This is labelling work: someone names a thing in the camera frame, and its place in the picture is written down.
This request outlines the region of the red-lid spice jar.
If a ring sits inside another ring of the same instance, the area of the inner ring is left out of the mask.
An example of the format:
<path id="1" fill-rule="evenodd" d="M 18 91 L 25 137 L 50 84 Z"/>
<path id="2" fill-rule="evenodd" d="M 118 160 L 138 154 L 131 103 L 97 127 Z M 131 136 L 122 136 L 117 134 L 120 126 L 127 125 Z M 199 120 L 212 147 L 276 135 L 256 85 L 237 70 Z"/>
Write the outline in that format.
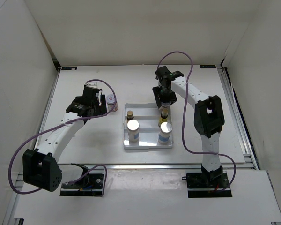
<path id="1" fill-rule="evenodd" d="M 107 103 L 107 107 L 108 107 L 108 110 L 110 111 L 111 109 L 112 112 L 116 112 L 118 110 L 118 103 L 117 101 L 115 100 L 115 97 L 113 94 L 109 94 L 107 97 L 106 97 L 106 103 Z"/>
<path id="2" fill-rule="evenodd" d="M 170 105 L 171 105 L 171 102 L 161 102 L 162 108 L 168 108 L 168 107 L 170 107 Z"/>

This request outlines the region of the white silver-cap bottle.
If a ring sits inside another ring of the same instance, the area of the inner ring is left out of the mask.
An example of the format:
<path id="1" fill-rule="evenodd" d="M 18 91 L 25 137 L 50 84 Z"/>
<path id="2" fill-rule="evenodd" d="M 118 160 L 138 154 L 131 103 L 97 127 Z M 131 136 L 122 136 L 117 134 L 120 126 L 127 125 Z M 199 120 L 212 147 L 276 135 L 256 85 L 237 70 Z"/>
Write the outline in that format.
<path id="1" fill-rule="evenodd" d="M 167 143 L 169 141 L 171 133 L 172 133 L 172 124 L 170 122 L 163 122 L 160 125 L 158 142 L 162 144 Z"/>
<path id="2" fill-rule="evenodd" d="M 129 120 L 127 122 L 128 138 L 131 142 L 136 142 L 139 139 L 139 122 L 137 120 Z"/>

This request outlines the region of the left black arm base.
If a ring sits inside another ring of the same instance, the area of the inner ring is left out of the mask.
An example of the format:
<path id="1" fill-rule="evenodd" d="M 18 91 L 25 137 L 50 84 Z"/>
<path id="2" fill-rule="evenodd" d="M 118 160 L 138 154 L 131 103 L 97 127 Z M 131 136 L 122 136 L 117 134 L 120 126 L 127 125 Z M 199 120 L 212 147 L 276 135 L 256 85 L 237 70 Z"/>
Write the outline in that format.
<path id="1" fill-rule="evenodd" d="M 107 167 L 95 165 L 91 168 L 86 165 L 72 163 L 72 170 L 63 172 L 60 196 L 71 197 L 102 197 L 107 180 Z"/>

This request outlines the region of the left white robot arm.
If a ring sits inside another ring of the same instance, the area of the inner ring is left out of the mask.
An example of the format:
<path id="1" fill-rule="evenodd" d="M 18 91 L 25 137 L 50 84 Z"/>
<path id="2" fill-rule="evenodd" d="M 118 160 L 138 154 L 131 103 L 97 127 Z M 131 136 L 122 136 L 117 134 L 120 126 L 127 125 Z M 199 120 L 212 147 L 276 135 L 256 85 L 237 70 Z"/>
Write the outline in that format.
<path id="1" fill-rule="evenodd" d="M 82 96 L 77 96 L 66 109 L 60 124 L 34 150 L 26 150 L 22 156 L 23 180 L 35 187 L 53 192 L 62 180 L 59 158 L 73 136 L 81 129 L 87 117 L 107 113 L 106 101 L 101 90 L 85 86 Z"/>

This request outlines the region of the small yellow-label bottle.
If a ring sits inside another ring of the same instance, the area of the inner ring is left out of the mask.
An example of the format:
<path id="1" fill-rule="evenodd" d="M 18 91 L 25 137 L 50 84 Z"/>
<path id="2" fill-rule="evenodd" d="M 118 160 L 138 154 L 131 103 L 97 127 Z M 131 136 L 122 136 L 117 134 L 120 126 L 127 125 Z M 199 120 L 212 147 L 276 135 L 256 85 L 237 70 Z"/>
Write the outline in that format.
<path id="1" fill-rule="evenodd" d="M 160 127 L 162 123 L 167 122 L 167 118 L 168 118 L 168 109 L 164 108 L 161 111 L 158 126 Z"/>
<path id="2" fill-rule="evenodd" d="M 134 119 L 133 111 L 132 110 L 127 111 L 126 122 L 128 123 L 130 120 L 133 120 L 133 119 Z"/>

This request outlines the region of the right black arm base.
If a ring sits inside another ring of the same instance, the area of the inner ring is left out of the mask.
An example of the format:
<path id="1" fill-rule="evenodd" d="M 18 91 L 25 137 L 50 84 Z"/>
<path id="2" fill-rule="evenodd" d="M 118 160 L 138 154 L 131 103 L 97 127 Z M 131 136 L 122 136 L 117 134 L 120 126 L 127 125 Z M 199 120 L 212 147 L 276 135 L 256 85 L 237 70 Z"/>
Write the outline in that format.
<path id="1" fill-rule="evenodd" d="M 223 173 L 213 181 L 208 181 L 202 173 L 187 173 L 181 178 L 186 182 L 188 198 L 230 198 L 232 197 L 228 176 Z"/>

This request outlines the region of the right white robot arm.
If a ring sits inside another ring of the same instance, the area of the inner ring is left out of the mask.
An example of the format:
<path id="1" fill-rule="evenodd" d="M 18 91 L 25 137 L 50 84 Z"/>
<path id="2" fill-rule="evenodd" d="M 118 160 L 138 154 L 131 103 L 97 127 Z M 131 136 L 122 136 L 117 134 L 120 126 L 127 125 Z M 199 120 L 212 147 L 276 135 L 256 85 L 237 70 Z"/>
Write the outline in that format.
<path id="1" fill-rule="evenodd" d="M 224 125 L 222 102 L 217 95 L 210 96 L 192 84 L 180 71 L 171 72 L 166 66 L 155 72 L 158 85 L 153 87 L 156 105 L 159 109 L 169 108 L 177 101 L 176 95 L 183 97 L 194 109 L 194 127 L 201 136 L 203 156 L 201 183 L 212 187 L 218 181 L 223 168 L 219 156 L 219 138 Z"/>

